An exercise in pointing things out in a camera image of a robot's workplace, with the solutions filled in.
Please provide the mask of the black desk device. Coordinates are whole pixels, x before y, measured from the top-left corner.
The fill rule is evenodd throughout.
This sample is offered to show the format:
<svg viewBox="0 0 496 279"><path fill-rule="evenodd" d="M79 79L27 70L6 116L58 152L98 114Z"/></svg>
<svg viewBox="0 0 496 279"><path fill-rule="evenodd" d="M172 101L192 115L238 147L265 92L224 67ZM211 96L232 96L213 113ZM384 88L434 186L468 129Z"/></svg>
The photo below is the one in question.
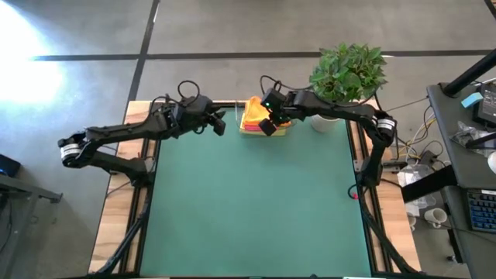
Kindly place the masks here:
<svg viewBox="0 0 496 279"><path fill-rule="evenodd" d="M474 117L478 122L496 127L496 85L483 84L480 93L483 99L477 103Z"/></svg>

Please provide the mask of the black round pole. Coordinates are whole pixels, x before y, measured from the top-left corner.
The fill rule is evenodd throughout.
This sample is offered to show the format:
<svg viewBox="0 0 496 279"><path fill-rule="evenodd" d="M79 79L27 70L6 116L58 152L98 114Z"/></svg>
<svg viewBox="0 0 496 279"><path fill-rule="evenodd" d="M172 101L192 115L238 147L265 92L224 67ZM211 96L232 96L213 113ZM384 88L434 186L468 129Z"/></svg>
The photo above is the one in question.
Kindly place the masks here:
<svg viewBox="0 0 496 279"><path fill-rule="evenodd" d="M475 81L481 75L487 73L496 66L496 48L488 55L476 62L473 66L464 71L459 77L443 87L443 94L453 98L459 91L464 89L471 82Z"/></svg>

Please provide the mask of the grey side desk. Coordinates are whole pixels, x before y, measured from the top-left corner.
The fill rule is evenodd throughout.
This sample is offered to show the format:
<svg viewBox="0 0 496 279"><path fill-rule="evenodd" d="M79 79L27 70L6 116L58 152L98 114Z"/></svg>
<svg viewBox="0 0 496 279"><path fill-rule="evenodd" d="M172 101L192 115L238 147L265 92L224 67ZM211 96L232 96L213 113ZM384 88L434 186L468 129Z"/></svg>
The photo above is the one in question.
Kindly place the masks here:
<svg viewBox="0 0 496 279"><path fill-rule="evenodd" d="M496 233L473 230L467 204L469 189L496 191L496 174L489 168L486 157L450 139L458 131L458 122L483 128L472 121L471 110L461 105L461 101L470 94L470 89L465 88L457 97L451 98L435 84L427 87L427 94L457 181L456 186L446 186L442 194L450 210L450 221L456 228L456 240L463 261L472 279L496 279Z"/></svg>

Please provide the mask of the orange microfiber towel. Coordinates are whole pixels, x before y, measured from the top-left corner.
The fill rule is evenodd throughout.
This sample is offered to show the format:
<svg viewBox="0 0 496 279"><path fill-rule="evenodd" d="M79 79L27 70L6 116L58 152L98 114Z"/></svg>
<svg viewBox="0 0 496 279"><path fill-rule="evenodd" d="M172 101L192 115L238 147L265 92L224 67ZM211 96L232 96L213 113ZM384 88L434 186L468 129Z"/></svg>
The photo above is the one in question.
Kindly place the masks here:
<svg viewBox="0 0 496 279"><path fill-rule="evenodd" d="M261 98L253 96L245 104L245 110L242 115L247 124L259 123L263 119L269 119L269 112L261 105Z"/></svg>

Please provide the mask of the white plant pot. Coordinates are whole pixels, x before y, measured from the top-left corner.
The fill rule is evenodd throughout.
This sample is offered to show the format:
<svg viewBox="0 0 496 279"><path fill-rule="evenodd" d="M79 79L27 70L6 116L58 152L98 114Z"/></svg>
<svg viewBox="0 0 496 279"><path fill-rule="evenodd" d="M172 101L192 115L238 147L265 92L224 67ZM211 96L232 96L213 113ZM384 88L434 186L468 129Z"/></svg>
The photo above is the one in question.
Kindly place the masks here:
<svg viewBox="0 0 496 279"><path fill-rule="evenodd" d="M311 117L312 128L319 133L327 133L340 121L339 118L328 116L313 115Z"/></svg>

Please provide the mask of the black flat bar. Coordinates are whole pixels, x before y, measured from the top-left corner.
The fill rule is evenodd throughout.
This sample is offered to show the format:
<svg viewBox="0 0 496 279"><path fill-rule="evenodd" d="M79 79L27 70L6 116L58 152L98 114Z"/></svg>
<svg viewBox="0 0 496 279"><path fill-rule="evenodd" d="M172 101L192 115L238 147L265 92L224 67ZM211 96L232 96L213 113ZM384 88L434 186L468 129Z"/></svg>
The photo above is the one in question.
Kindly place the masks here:
<svg viewBox="0 0 496 279"><path fill-rule="evenodd" d="M426 177L411 184L407 184L401 190L403 201L412 202L433 192L440 191L445 186L457 186L456 175L451 165L437 170Z"/></svg>

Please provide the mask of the white mug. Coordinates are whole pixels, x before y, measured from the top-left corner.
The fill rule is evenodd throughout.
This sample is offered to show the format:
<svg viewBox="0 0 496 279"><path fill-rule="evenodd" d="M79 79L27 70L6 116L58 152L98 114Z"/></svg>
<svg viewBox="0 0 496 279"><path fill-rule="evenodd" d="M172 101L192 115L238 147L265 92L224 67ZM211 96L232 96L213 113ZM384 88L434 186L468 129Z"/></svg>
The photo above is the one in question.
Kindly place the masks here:
<svg viewBox="0 0 496 279"><path fill-rule="evenodd" d="M446 212L441 208L432 208L424 212L424 220L434 229L440 229L448 219Z"/></svg>

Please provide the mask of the clear plastic bag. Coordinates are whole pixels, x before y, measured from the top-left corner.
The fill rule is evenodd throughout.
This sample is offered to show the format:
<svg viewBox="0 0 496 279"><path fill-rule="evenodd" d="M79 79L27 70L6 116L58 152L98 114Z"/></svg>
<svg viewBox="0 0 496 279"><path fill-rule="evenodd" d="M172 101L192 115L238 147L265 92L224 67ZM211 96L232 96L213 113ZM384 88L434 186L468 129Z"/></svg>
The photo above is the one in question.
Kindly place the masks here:
<svg viewBox="0 0 496 279"><path fill-rule="evenodd" d="M457 132L449 137L451 141L464 147L466 150L478 153L484 157L489 157L493 152L496 152L496 129L477 129L461 121L457 125ZM482 143L476 143L475 146L467 147L470 141L479 140L485 136L494 136L494 138Z"/></svg>

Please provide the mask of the yellow microfiber towel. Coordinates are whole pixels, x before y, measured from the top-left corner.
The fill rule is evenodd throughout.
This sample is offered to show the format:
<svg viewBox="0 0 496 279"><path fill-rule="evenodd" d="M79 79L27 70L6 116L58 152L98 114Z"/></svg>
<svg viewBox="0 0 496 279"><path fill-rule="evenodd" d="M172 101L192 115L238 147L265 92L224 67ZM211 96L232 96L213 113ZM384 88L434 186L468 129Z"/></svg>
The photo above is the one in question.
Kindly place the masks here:
<svg viewBox="0 0 496 279"><path fill-rule="evenodd" d="M245 119L242 119L241 126L242 126L242 124L247 124ZM278 129L272 136L284 136L286 134L288 128ZM262 131L248 131L248 130L242 129L241 127L240 127L239 131L241 133L244 133L247 135L266 136Z"/></svg>

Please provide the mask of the dark blue box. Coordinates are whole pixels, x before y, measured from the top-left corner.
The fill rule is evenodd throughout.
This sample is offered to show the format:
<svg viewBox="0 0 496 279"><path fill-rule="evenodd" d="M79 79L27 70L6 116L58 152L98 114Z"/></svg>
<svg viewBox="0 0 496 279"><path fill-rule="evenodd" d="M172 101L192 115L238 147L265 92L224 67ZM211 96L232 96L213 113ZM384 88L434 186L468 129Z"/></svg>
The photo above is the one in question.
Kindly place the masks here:
<svg viewBox="0 0 496 279"><path fill-rule="evenodd" d="M15 177L21 167L21 163L7 156L0 154L0 174Z"/></svg>

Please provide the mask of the black keyboard coloured keys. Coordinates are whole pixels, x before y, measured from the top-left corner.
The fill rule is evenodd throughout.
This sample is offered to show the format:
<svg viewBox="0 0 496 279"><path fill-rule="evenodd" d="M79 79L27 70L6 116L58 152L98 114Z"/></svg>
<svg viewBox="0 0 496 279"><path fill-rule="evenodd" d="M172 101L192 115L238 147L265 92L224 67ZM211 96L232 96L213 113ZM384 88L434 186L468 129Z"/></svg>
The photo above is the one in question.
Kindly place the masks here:
<svg viewBox="0 0 496 279"><path fill-rule="evenodd" d="M496 191L471 189L466 197L471 228L496 234Z"/></svg>

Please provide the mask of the green leafy plant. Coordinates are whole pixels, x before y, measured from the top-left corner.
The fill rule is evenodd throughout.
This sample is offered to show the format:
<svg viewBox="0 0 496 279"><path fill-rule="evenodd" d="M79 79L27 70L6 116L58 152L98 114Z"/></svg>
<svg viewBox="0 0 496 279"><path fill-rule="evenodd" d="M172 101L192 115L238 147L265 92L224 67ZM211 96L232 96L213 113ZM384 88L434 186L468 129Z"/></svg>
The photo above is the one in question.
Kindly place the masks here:
<svg viewBox="0 0 496 279"><path fill-rule="evenodd" d="M378 46L341 43L320 50L309 84L327 102L359 101L373 96L387 83L383 70L386 64Z"/></svg>

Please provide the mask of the white crumpled bag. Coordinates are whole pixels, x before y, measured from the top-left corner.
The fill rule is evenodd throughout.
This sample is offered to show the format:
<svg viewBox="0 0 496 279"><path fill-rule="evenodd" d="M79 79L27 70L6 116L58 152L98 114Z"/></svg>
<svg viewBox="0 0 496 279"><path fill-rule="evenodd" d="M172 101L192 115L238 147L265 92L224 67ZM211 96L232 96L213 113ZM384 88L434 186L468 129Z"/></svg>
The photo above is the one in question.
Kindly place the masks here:
<svg viewBox="0 0 496 279"><path fill-rule="evenodd" d="M398 172L398 183L404 188L406 185L419 181L421 178L424 178L432 173L432 168L427 165L408 165ZM414 201L406 202L405 207L408 215L419 217L421 215L421 209L434 206L435 204L436 198L432 194L428 194Z"/></svg>

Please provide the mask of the blue sticky pad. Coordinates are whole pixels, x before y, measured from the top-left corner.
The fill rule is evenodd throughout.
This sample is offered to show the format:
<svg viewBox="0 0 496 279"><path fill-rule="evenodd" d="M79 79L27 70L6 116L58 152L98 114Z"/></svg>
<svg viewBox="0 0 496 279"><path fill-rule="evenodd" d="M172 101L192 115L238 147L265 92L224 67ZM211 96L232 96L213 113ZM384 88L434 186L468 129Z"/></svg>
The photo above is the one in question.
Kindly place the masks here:
<svg viewBox="0 0 496 279"><path fill-rule="evenodd" d="M480 92L474 92L470 95L468 95L462 102L461 105L465 108L468 109L477 103L479 103L481 100L483 100L484 97Z"/></svg>

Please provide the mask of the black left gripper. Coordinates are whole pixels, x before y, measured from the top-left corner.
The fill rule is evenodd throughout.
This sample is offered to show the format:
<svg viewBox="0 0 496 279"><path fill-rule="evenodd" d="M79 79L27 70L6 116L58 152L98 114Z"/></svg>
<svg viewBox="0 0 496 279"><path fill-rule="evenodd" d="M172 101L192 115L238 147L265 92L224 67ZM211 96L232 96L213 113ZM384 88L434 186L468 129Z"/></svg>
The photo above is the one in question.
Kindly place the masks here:
<svg viewBox="0 0 496 279"><path fill-rule="evenodd" d="M181 100L172 109L175 134L185 134L205 128L207 125L216 126L217 118L222 118L226 111L216 112L213 101L199 95L197 98Z"/></svg>

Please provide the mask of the green table mat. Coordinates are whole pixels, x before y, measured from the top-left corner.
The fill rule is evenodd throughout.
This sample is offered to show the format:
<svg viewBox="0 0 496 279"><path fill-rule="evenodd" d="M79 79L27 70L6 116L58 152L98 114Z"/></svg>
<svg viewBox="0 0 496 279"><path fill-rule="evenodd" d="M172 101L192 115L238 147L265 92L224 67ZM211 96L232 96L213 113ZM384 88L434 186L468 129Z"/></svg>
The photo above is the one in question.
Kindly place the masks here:
<svg viewBox="0 0 496 279"><path fill-rule="evenodd" d="M262 137L225 121L161 143L140 273L369 276L346 124Z"/></svg>

